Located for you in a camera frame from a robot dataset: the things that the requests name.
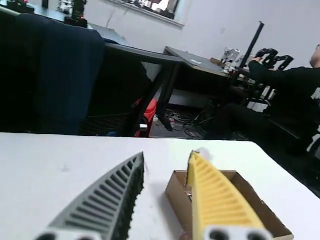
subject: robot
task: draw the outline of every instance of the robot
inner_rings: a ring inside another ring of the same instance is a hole
[[[262,61],[262,65],[268,69],[273,69],[277,62],[283,61],[277,68],[282,71],[294,60],[294,58],[289,55],[277,56],[278,51],[273,48],[263,48],[256,53],[255,57],[262,58],[266,54],[268,54],[268,56]]]
[[[64,23],[87,28],[88,22],[84,18],[86,4],[87,0],[59,0],[57,11],[68,15],[64,17]]]

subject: robotic hand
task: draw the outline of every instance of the robotic hand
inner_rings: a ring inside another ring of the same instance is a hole
[[[283,61],[283,63],[280,64],[280,66],[278,67],[278,70],[284,70],[286,67],[288,67],[288,65],[294,60],[294,58],[292,56],[289,55],[284,55],[284,56],[276,56],[274,58],[274,63],[279,62],[279,61]]]
[[[294,60],[294,58],[289,55],[277,56],[278,51],[273,48],[263,48],[256,53],[255,57],[262,58],[266,54],[268,54],[268,56],[263,60],[262,65],[268,69],[273,69],[277,62],[283,61],[277,68],[282,71]]]
[[[256,53],[255,57],[262,58],[266,54],[268,54],[268,56],[263,60],[262,65],[268,69],[272,69],[275,65],[274,58],[278,54],[278,51],[273,48],[263,48]]]

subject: person's arm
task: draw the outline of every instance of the person's arm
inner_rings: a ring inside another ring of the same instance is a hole
[[[301,80],[306,78],[312,68],[298,67],[289,70],[269,70],[257,60],[249,63],[251,78],[259,83],[266,84],[275,89],[281,87],[301,87]]]
[[[251,78],[253,80],[275,88],[279,85],[285,84],[287,79],[292,75],[290,70],[269,70],[256,60],[253,60],[249,63],[249,69]]]

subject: black shirt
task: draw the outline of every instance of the black shirt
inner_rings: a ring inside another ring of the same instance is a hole
[[[257,61],[249,63],[251,78],[277,89],[268,112],[320,120],[320,68],[297,67],[272,71]]]

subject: person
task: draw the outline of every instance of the person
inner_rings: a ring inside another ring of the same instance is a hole
[[[262,147],[282,145],[292,155],[305,154],[320,124],[320,44],[311,57],[312,68],[273,70],[260,64],[261,60],[253,58],[248,66],[253,80],[277,90],[271,105],[261,113],[227,104],[211,121],[204,139],[230,140],[234,131],[240,131]],[[284,131],[270,120],[295,132],[300,139],[292,144],[280,142],[278,136]]]

